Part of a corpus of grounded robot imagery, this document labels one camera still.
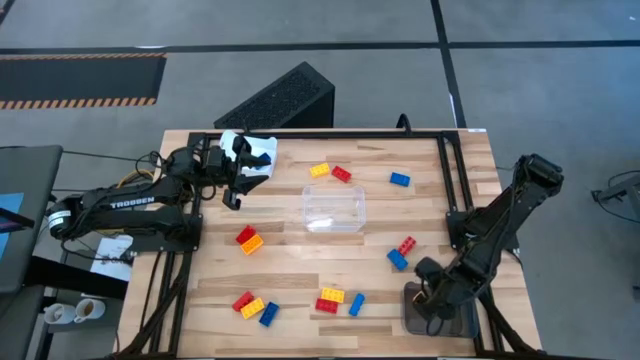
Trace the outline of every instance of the yellow lego brick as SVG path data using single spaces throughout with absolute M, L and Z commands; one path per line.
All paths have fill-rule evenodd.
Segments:
M 242 317 L 247 320 L 248 318 L 262 311 L 262 309 L 264 309 L 264 303 L 262 302 L 261 298 L 257 298 L 240 309 L 240 312 L 242 312 Z
M 329 174 L 329 164 L 324 163 L 316 165 L 309 169 L 309 171 L 311 171 L 311 177 L 313 177 L 314 179 L 320 176 L 327 175 Z
M 321 298 L 342 304 L 344 302 L 344 291 L 324 288 L 322 289 Z
M 262 244 L 264 244 L 264 241 L 262 240 L 260 235 L 255 234 L 251 237 L 251 239 L 242 244 L 242 251 L 244 251 L 245 255 L 251 255 L 251 253 L 258 250 L 258 248 L 262 246 Z

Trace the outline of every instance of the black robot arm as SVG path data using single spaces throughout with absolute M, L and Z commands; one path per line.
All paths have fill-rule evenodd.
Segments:
M 489 206 L 449 222 L 451 235 L 462 244 L 456 258 L 446 268 L 431 258 L 418 263 L 415 272 L 422 280 L 422 291 L 412 301 L 416 312 L 427 321 L 451 320 L 460 314 L 461 306 L 480 298 L 507 341 L 514 342 L 514 350 L 534 351 L 510 328 L 486 290 L 496 276 L 501 252 L 531 212 L 558 194 L 563 180 L 560 167 L 536 154 L 522 156 L 514 167 L 512 184 Z
M 235 160 L 218 146 L 201 149 L 188 146 L 173 151 L 167 159 L 157 153 L 149 161 L 161 169 L 151 184 L 98 188 L 68 196 L 46 212 L 51 236 L 64 241 L 91 231 L 129 234 L 134 238 L 129 252 L 193 251 L 197 249 L 202 219 L 183 214 L 184 205 L 194 196 L 202 197 L 202 189 L 227 186 L 223 203 L 231 210 L 240 208 L 238 193 L 246 195 L 268 179 L 268 176 L 243 175 L 243 166 L 265 166 L 270 161 L 251 155 L 247 140 L 234 139 Z M 157 210 L 137 211 L 133 207 L 159 203 Z

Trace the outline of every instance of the wooden tabletop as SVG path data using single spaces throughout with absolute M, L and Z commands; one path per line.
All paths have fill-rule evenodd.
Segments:
M 185 146 L 188 134 L 166 131 L 161 154 Z M 487 205 L 501 192 L 488 135 L 460 130 L 460 139 L 474 204 Z M 453 150 L 448 151 L 461 203 Z M 309 168 L 323 162 L 350 171 L 350 184 L 331 175 L 312 179 Z M 390 184 L 392 171 L 409 175 L 410 186 Z M 362 186 L 366 225 L 357 233 L 306 231 L 301 194 L 310 184 Z M 205 228 L 193 256 L 178 356 L 474 355 L 470 339 L 415 336 L 403 328 L 401 290 L 417 279 L 413 267 L 423 257 L 443 265 L 454 257 L 444 220 L 447 209 L 435 140 L 279 141 L 273 177 L 243 197 L 240 211 L 225 208 L 220 196 L 201 206 Z M 235 242 L 247 224 L 264 239 L 264 246 L 250 256 Z M 399 272 L 386 254 L 407 236 L 417 245 L 407 256 L 409 267 Z M 119 326 L 123 346 L 138 331 L 154 259 L 155 254 L 148 254 L 135 260 Z M 163 259 L 160 264 L 148 315 L 155 308 Z M 498 308 L 525 341 L 539 348 L 519 265 L 503 256 L 492 286 Z M 323 287 L 346 292 L 337 315 L 315 310 Z M 265 304 L 280 305 L 271 327 L 258 323 L 259 314 L 244 320 L 231 308 L 247 290 Z M 366 301 L 353 318 L 348 310 L 358 292 Z M 161 350 L 168 346 L 172 311 L 163 327 Z M 485 345 L 491 348 L 482 310 L 481 321 Z

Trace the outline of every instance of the lego brick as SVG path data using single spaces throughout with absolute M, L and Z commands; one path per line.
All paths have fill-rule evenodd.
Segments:
M 343 182 L 349 182 L 349 180 L 351 179 L 351 173 L 341 168 L 340 166 L 334 167 L 331 171 L 331 174 L 342 180 Z
M 309 171 L 311 171 L 311 177 L 313 177 L 314 179 L 320 176 L 327 175 L 329 173 L 329 164 L 324 163 L 316 165 L 309 169 Z
M 264 312 L 260 317 L 260 324 L 266 327 L 269 327 L 269 325 L 271 325 L 271 321 L 276 316 L 276 313 L 278 312 L 279 309 L 280 309 L 280 306 L 272 302 L 269 302 L 269 305 L 267 305 L 267 308 L 264 309 Z
M 405 187 L 409 186 L 410 181 L 411 181 L 410 177 L 408 177 L 407 175 L 402 175 L 398 173 L 391 173 L 391 180 L 389 180 L 389 182 L 392 184 L 405 186 Z
M 253 235 L 256 234 L 256 229 L 254 229 L 251 225 L 247 225 L 244 230 L 236 237 L 236 241 L 238 244 L 242 245 L 247 242 L 247 240 L 251 239 Z
M 362 295 L 361 293 L 358 293 L 355 299 L 353 299 L 353 303 L 351 304 L 351 308 L 349 309 L 349 315 L 358 316 L 358 312 L 360 312 L 360 308 L 362 307 L 363 303 L 364 303 L 364 295 Z
M 326 311 L 326 312 L 335 314 L 338 312 L 338 303 L 335 301 L 318 299 L 316 300 L 316 310 Z
M 344 291 L 324 288 L 320 298 L 342 304 L 344 302 Z
M 411 251 L 411 249 L 413 249 L 414 246 L 416 246 L 415 239 L 412 238 L 411 236 L 408 236 L 406 239 L 404 239 L 404 241 L 398 248 L 398 252 L 402 254 L 402 256 L 407 256 L 409 251 Z
M 267 153 L 263 153 L 262 155 L 258 156 L 258 158 L 271 162 L 271 156 L 269 156 L 269 154 L 267 154 Z M 256 170 L 261 170 L 263 167 L 264 166 L 254 166 L 253 168 L 256 169 Z
M 400 271 L 406 269 L 409 265 L 407 260 L 404 259 L 404 256 L 402 256 L 402 254 L 400 254 L 400 252 L 396 249 L 389 251 L 387 257 L 389 258 L 389 260 L 391 260 L 391 263 L 393 263 L 393 265 L 395 265 L 396 268 L 398 268 L 398 270 Z
M 262 240 L 260 235 L 253 235 L 251 239 L 242 244 L 242 251 L 244 251 L 245 255 L 251 255 L 251 253 L 258 250 L 258 248 L 262 246 L 262 244 L 264 244 L 264 241 Z
M 247 320 L 253 315 L 259 313 L 262 309 L 264 309 L 264 303 L 261 298 L 257 298 L 243 307 L 240 312 L 242 313 L 242 317 Z
M 240 310 L 242 310 L 243 307 L 247 306 L 247 304 L 249 304 L 250 302 L 253 301 L 253 294 L 251 294 L 250 291 L 247 291 L 246 293 L 242 294 L 242 296 L 240 296 L 240 298 L 238 300 L 236 300 L 236 302 L 233 303 L 233 310 L 240 312 Z

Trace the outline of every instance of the floor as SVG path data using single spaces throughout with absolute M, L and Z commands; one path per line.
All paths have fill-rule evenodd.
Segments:
M 451 42 L 640 39 L 640 3 L 633 0 L 439 3 Z M 437 42 L 436 24 L 428 0 L 15 0 L 0 26 L 0 49 Z M 157 105 L 5 110 L 0 144 L 141 155 L 158 148 L 165 129 L 211 128 L 301 61 L 336 85 L 336 127 L 389 127 L 401 112 L 414 127 L 454 127 L 453 101 L 464 109 L 464 118 L 456 112 L 459 125 L 487 129 L 499 165 L 538 152 L 565 169 L 560 195 L 518 233 L 544 348 L 632 359 L 640 353 L 640 304 L 631 293 L 640 279 L 638 224 L 603 212 L 589 191 L 605 187 L 611 175 L 640 169 L 640 48 L 556 45 L 452 46 L 459 94 L 451 91 L 438 49 L 175 53 Z M 56 187 L 110 184 L 129 170 L 128 163 L 65 155 Z M 510 174 L 501 180 L 506 186 Z M 610 208 L 630 216 L 626 204 Z M 46 236 L 36 252 L 60 256 Z M 50 359 L 103 356 L 113 338 L 114 329 L 56 335 Z

